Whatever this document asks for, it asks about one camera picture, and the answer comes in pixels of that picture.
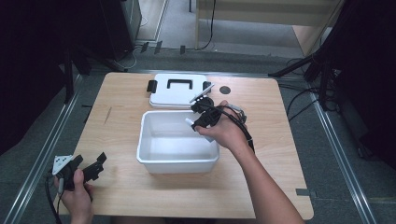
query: desk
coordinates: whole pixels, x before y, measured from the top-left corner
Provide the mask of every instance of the desk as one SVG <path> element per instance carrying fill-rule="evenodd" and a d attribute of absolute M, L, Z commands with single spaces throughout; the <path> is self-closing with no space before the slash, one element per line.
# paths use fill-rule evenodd
<path fill-rule="evenodd" d="M 149 105 L 154 75 L 110 73 L 98 93 L 75 155 L 85 167 L 103 151 L 105 170 L 93 182 L 95 214 L 137 217 L 254 218 L 242 169 L 228 149 L 220 149 L 207 174 L 151 175 L 136 159 L 142 115 Z M 279 88 L 274 79 L 208 77 L 215 83 L 210 97 L 241 106 L 253 136 L 256 155 L 285 191 L 304 219 L 313 216 L 303 172 L 292 139 Z M 221 86 L 231 93 L 223 95 Z"/>
<path fill-rule="evenodd" d="M 293 25 L 304 55 L 311 53 L 327 27 L 337 18 L 344 0 L 217 0 L 215 20 Z M 199 20 L 211 20 L 213 0 L 197 0 L 195 48 Z"/>

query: storage bin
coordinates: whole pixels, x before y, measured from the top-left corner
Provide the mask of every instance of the storage bin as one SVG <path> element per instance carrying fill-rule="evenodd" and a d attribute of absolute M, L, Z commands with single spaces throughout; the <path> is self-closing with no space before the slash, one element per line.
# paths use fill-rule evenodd
<path fill-rule="evenodd" d="M 148 111 L 143 115 L 136 157 L 153 174 L 210 172 L 219 159 L 219 144 L 208 142 L 185 119 L 190 110 Z"/>

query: hand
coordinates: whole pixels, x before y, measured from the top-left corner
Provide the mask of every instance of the hand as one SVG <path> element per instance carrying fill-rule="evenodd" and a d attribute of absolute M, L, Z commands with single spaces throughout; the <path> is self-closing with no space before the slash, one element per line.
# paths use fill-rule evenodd
<path fill-rule="evenodd" d="M 227 105 L 227 101 L 222 101 L 220 105 Z M 224 107 L 224 111 L 236 117 L 237 115 L 229 108 Z M 231 152 L 237 149 L 248 147 L 248 141 L 241 129 L 233 123 L 227 116 L 221 115 L 218 123 L 210 128 L 196 126 L 195 131 L 200 135 L 214 138 L 221 146 L 227 147 Z"/>
<path fill-rule="evenodd" d="M 74 173 L 73 181 L 75 190 L 65 190 L 62 195 L 62 202 L 70 212 L 72 224 L 92 223 L 93 209 L 91 198 L 87 190 L 92 193 L 92 185 L 86 184 L 87 190 L 84 189 L 84 173 L 77 169 Z M 55 187 L 58 188 L 59 181 L 55 178 Z"/>

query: container lid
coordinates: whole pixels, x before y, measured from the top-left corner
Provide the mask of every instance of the container lid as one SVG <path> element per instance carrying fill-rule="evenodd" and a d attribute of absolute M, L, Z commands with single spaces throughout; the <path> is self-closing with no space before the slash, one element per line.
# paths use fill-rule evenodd
<path fill-rule="evenodd" d="M 155 108 L 186 109 L 190 100 L 206 89 L 206 76 L 190 74 L 157 74 L 149 103 Z"/>

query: person's left hand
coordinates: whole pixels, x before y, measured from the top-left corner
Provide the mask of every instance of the person's left hand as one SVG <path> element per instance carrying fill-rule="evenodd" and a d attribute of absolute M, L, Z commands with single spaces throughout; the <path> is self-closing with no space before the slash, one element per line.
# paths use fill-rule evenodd
<path fill-rule="evenodd" d="M 55 187 L 58 188 L 59 180 L 55 178 Z M 70 212 L 72 218 L 71 223 L 92 223 L 93 208 L 90 195 L 92 194 L 92 185 L 85 184 L 87 190 L 84 189 L 84 173 L 77 169 L 74 173 L 73 181 L 75 190 L 65 190 L 62 195 L 62 202 L 67 210 Z"/>

